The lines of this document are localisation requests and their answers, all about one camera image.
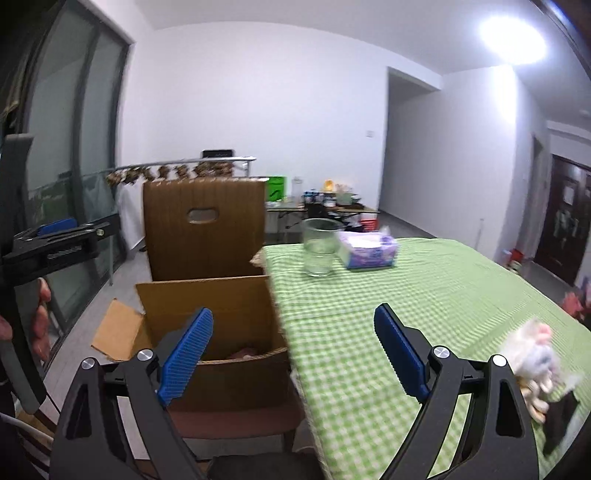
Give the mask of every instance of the hand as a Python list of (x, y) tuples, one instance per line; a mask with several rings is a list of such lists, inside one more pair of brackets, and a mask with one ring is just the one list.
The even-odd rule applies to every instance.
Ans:
[[(47, 282), (42, 278), (39, 279), (39, 306), (35, 312), (35, 318), (31, 325), (33, 341), (31, 347), (37, 356), (47, 362), (49, 358), (49, 315), (44, 303), (51, 300), (51, 290)], [(0, 340), (12, 340), (12, 327), (10, 324), (0, 316)]]

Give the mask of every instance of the glass sliding door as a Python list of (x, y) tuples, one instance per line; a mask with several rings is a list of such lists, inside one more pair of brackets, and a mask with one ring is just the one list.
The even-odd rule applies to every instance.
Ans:
[[(87, 220), (96, 220), (116, 211), (112, 189), (107, 185), (105, 170), (114, 165), (114, 107), (119, 98), (119, 81), (125, 63), (127, 45), (107, 31), (101, 31), (96, 42), (80, 119), (79, 157), (82, 198)], [(99, 277), (109, 271), (109, 239), (99, 244), (95, 260)], [(113, 242), (113, 254), (119, 257), (119, 242)]]
[[(115, 164), (116, 110), (129, 45), (75, 0), (64, 3), (35, 64), (24, 131), (28, 227), (74, 217), (79, 224), (116, 212), (105, 170)], [(48, 275), (67, 332), (108, 277), (109, 239), (100, 256)], [(124, 249), (113, 241), (113, 258)]]

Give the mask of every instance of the plush toy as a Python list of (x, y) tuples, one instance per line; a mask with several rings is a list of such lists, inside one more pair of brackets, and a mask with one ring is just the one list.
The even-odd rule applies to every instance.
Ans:
[(548, 412), (548, 402), (540, 395), (549, 395), (560, 381), (560, 364), (550, 345), (551, 339), (550, 327), (532, 318), (511, 332), (499, 351), (509, 362), (525, 405), (538, 423), (545, 422)]

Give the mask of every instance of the red container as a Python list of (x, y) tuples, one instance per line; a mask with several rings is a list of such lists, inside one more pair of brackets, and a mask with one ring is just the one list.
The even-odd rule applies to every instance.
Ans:
[(378, 229), (377, 218), (372, 218), (370, 220), (360, 220), (359, 223), (363, 225), (364, 232), (375, 232)]
[(509, 263), (511, 263), (513, 261), (521, 263), (522, 260), (523, 260), (523, 253), (521, 253), (516, 248), (511, 250), (511, 257), (509, 259)]

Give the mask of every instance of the green bag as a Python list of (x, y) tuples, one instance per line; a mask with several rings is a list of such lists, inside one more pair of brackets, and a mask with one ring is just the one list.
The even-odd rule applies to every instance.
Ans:
[(267, 202), (279, 202), (285, 196), (285, 177), (269, 177)]

